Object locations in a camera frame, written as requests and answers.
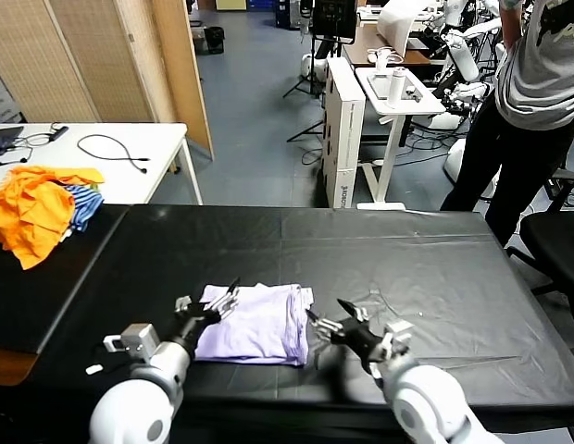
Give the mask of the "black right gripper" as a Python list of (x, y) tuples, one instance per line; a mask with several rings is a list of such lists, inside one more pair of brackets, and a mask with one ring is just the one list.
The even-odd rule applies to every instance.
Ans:
[(363, 366), (382, 362), (384, 358), (382, 337), (370, 331), (368, 310), (347, 300), (338, 299), (337, 302), (347, 313), (347, 317), (339, 322), (306, 310), (316, 335), (329, 343), (347, 346), (360, 359)]

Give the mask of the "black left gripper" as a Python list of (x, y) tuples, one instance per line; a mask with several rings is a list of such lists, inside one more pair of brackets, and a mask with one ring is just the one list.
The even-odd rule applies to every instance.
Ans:
[(229, 316), (238, 304), (240, 279), (237, 277), (229, 285), (226, 292), (213, 301), (193, 303), (189, 295), (175, 301), (175, 325), (168, 340), (174, 342), (188, 353), (195, 356), (198, 341), (204, 331), (212, 325)]

